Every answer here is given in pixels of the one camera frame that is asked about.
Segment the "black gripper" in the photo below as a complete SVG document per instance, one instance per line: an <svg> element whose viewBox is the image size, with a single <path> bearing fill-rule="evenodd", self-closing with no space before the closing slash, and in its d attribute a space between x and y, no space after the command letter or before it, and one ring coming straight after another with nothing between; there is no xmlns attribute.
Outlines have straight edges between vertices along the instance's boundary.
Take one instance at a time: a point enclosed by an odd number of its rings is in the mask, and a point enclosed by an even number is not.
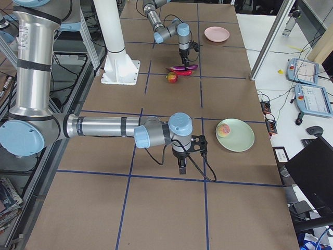
<svg viewBox="0 0 333 250"><path fill-rule="evenodd" d="M188 59L189 56L189 49L179 49L179 54L182 60L182 64L185 68L188 68L190 65L190 61Z"/></svg>
<svg viewBox="0 0 333 250"><path fill-rule="evenodd" d="M173 155L177 158L180 174L186 174L186 158L188 157L186 152L178 152L172 150Z"/></svg>

